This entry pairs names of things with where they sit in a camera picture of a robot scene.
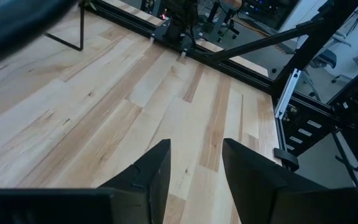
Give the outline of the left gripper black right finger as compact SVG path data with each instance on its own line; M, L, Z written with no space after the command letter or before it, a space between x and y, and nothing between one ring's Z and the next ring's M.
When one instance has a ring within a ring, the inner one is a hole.
M222 158L242 223L358 223L356 187L323 187L231 138Z

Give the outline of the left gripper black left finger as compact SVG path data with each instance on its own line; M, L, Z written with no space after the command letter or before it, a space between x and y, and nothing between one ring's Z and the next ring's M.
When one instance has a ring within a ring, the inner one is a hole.
M0 223L163 223L171 140L97 188L0 189Z

